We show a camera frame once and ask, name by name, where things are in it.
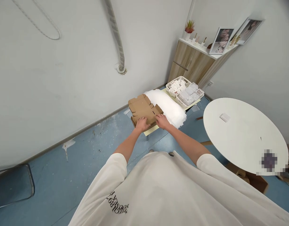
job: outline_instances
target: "white round table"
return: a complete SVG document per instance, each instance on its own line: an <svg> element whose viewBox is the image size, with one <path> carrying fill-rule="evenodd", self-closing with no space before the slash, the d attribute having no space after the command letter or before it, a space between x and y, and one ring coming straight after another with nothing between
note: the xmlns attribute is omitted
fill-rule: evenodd
<svg viewBox="0 0 289 226"><path fill-rule="evenodd" d="M230 119L225 122L221 114ZM204 127L210 141L231 163L250 173L277 175L287 168L289 152L274 123L255 107L232 98L211 101L204 111ZM265 152L275 153L272 172L263 168Z"/></svg>

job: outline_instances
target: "plastic basket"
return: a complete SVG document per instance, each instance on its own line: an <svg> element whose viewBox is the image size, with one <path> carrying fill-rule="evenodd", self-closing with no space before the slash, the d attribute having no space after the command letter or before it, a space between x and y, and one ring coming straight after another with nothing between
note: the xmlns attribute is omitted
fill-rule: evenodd
<svg viewBox="0 0 289 226"><path fill-rule="evenodd" d="M183 81L185 82L185 86L186 86L186 87L188 87L189 85L191 85L191 82L188 81L188 80L187 80L186 78L184 78L183 76L179 76L179 77L175 78L173 81L167 83L167 84L166 84L166 92L167 92L169 95L171 95L173 98L175 98L176 95L179 94L180 92L178 92L177 94L172 93L172 92L169 91L169 87L170 87L170 85L171 85L174 81L178 81L178 80L183 80Z"/></svg>
<svg viewBox="0 0 289 226"><path fill-rule="evenodd" d="M177 96L176 96L176 102L177 102L177 104L179 104L183 109L185 109L185 108L187 108L187 107L189 107L190 105L192 105L192 104L190 104L190 105L185 105L180 99L179 99L179 94L177 94Z"/></svg>

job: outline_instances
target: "paint stain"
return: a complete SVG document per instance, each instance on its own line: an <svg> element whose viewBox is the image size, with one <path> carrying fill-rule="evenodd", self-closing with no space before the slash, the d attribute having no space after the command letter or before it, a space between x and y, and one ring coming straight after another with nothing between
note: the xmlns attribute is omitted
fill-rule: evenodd
<svg viewBox="0 0 289 226"><path fill-rule="evenodd" d="M67 141L66 143L63 144L62 148L65 150L67 162L68 162L67 148L71 147L74 144L75 144L75 141L73 139L71 139L70 141Z"/></svg>

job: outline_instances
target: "chair leg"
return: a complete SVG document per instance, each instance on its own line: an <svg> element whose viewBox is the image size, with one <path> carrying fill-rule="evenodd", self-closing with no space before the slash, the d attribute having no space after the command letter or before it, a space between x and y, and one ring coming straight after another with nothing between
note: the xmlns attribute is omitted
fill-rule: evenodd
<svg viewBox="0 0 289 226"><path fill-rule="evenodd" d="M31 185L31 194L30 194L30 196L27 197L27 198L20 199L20 200L17 200L17 201L14 201L14 202L10 202L10 203L6 203L6 204L0 206L0 208L5 207L5 206L8 206L8 205L13 204L13 203L17 203L17 202L21 202L21 201L30 199L30 198L31 198L32 196L34 196L34 194L35 194L35 183L34 183L34 179L33 179L32 173L31 173L30 165L29 165L28 163L26 163L26 164L20 164L20 165L17 165L17 166L15 166L15 167L11 167L11 168L8 168L8 169L2 169L2 170L0 170L0 172L6 171L6 170L13 170L13 169L16 169L16 168L18 168L18 167L27 167L28 175L29 175L29 180L30 180L30 185Z"/></svg>
<svg viewBox="0 0 289 226"><path fill-rule="evenodd" d="M204 146L213 145L213 143L211 141L204 141L204 142L201 142L200 144L202 144Z"/></svg>

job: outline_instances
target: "framed photo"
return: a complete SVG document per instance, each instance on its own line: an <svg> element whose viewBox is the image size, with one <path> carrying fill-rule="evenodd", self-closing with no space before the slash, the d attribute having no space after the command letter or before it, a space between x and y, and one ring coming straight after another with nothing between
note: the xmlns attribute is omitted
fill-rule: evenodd
<svg viewBox="0 0 289 226"><path fill-rule="evenodd" d="M216 38L210 48L209 54L222 55L229 44L231 35L234 29L231 28L221 28L217 30Z"/></svg>
<svg viewBox="0 0 289 226"><path fill-rule="evenodd" d="M236 36L240 35L240 39L237 42L238 45L244 45L256 28L263 22L262 20L250 19L245 20L239 30L236 32Z"/></svg>

